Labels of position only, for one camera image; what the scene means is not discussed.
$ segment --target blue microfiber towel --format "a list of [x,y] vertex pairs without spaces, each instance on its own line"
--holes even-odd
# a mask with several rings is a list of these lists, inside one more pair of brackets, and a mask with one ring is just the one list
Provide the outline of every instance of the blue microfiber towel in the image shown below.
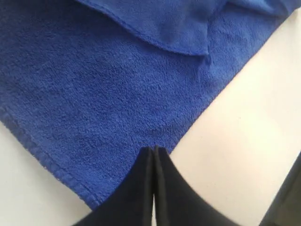
[[0,0],[0,119],[91,208],[172,150],[301,0]]

